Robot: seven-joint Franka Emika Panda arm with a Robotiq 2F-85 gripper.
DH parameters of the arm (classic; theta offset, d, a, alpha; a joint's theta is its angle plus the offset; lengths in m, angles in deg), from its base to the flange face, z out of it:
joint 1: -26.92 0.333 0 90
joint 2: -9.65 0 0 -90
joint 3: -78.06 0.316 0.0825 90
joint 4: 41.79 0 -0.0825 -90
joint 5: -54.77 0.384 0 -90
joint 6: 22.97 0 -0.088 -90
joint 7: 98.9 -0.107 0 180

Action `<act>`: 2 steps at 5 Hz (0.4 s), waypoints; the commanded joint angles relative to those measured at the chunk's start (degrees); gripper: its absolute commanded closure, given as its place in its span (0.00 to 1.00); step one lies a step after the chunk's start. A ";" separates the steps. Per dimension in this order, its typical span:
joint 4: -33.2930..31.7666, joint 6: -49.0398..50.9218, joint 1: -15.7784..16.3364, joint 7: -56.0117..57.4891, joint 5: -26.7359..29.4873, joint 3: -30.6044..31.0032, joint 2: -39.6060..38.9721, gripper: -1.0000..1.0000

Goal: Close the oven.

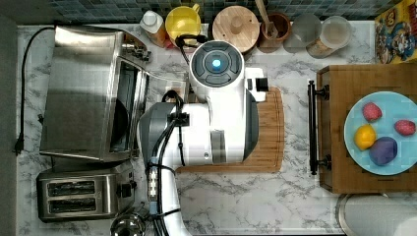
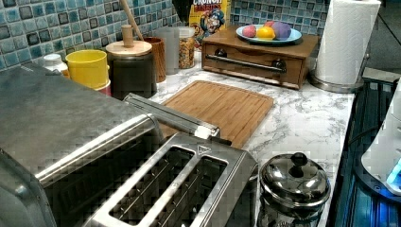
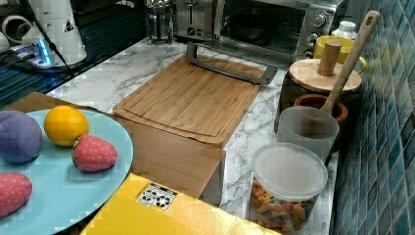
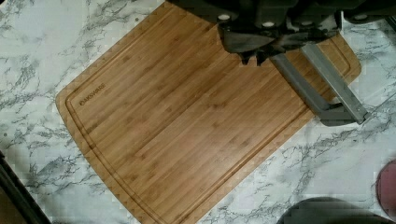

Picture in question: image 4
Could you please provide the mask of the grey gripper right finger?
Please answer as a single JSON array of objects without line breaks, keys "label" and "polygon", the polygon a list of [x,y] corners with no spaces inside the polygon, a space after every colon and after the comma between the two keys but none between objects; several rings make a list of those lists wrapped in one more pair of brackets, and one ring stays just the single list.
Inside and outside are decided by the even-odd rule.
[{"label": "grey gripper right finger", "polygon": [[284,54],[271,57],[270,61],[276,69],[292,86],[300,98],[318,116],[321,123],[328,126],[347,125],[352,122],[352,117],[341,104],[330,104],[326,101],[299,73]]}]

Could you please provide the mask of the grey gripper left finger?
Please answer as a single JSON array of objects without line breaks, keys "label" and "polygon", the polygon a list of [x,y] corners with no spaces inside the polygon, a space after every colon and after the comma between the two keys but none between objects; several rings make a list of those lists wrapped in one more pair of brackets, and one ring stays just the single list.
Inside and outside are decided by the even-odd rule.
[{"label": "grey gripper left finger", "polygon": [[326,125],[362,124],[371,114],[364,108],[356,95],[351,91],[340,73],[317,45],[306,45],[302,48],[304,56],[315,67],[322,79],[328,84],[340,101],[326,109],[322,123]]}]

